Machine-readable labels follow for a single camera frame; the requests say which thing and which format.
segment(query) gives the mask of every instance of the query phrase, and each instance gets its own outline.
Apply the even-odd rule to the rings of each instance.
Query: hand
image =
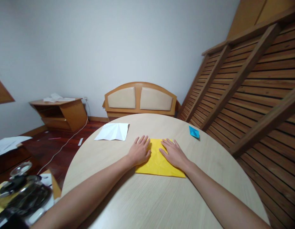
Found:
[[[127,156],[132,160],[133,166],[140,165],[146,162],[151,156],[151,150],[146,152],[146,149],[151,139],[148,136],[142,136],[140,139],[137,137],[134,144],[130,148]]]
[[[166,154],[166,152],[161,148],[159,151],[170,164],[180,168],[181,170],[184,170],[190,160],[186,157],[177,141],[174,140],[174,142],[175,144],[172,143],[168,138],[166,140],[162,139],[161,144],[166,148],[168,154]]]

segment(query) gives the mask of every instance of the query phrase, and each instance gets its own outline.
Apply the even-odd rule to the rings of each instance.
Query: headboard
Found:
[[[105,94],[103,103],[110,121],[138,113],[174,116],[179,106],[177,96],[163,87],[147,82],[131,82],[118,86]]]

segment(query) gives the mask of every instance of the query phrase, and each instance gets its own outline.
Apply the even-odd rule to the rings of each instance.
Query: yellow paper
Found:
[[[136,167],[136,173],[185,178],[184,172],[172,166],[159,151],[159,148],[162,148],[167,153],[161,141],[162,139],[151,139],[147,148],[151,149],[151,157],[146,163]]]

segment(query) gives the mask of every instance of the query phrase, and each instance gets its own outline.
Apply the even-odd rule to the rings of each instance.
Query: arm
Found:
[[[77,228],[101,203],[118,180],[131,168],[146,162],[151,151],[148,136],[136,138],[129,153],[83,181],[41,217],[33,229]]]
[[[173,166],[183,170],[195,185],[223,228],[271,228],[257,214],[232,193],[205,174],[183,153],[180,146],[169,139],[161,142],[168,154],[159,149]]]

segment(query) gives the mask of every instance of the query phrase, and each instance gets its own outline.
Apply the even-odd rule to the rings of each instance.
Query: baseboard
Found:
[[[108,117],[94,117],[89,116],[90,121],[103,121],[103,122],[109,122]]]
[[[30,130],[30,131],[28,131],[28,132],[25,132],[24,134],[21,134],[21,135],[19,135],[19,136],[29,136],[29,137],[33,137],[34,135],[39,134],[39,133],[41,133],[41,132],[43,132],[43,131],[45,131],[45,130],[47,130],[47,129],[48,129],[48,128],[47,128],[45,125],[43,125],[43,126],[40,126],[40,127],[35,128],[35,129],[33,129],[33,130]]]

